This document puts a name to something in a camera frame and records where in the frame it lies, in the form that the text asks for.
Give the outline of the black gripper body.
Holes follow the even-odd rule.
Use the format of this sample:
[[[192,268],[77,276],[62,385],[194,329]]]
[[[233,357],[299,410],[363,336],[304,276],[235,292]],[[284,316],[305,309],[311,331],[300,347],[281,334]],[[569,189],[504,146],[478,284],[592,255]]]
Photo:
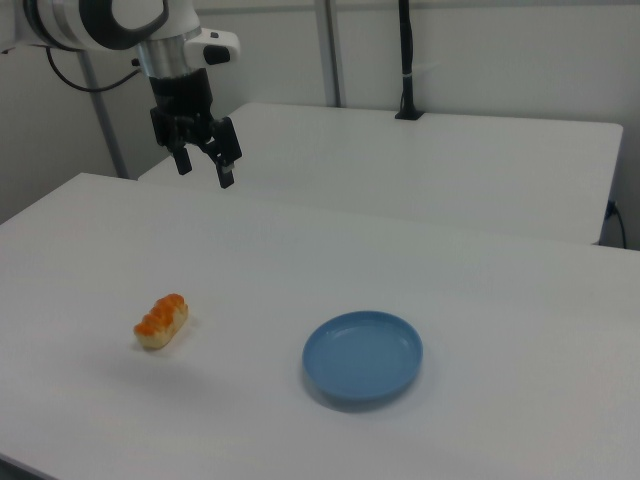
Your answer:
[[[177,150],[185,144],[218,150],[215,120],[211,114],[213,95],[205,69],[173,78],[150,78],[156,101],[151,110],[159,145]]]

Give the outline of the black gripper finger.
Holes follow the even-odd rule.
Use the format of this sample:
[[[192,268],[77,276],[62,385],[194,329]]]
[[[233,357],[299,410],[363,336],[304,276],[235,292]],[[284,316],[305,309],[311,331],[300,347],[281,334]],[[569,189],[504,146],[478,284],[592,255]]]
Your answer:
[[[170,148],[172,157],[174,158],[176,168],[181,176],[192,171],[192,164],[188,150],[184,144],[177,144]]]
[[[210,139],[204,144],[203,152],[216,167],[220,187],[226,189],[233,185],[233,169],[235,162],[242,157],[242,150],[229,117],[211,122]]]

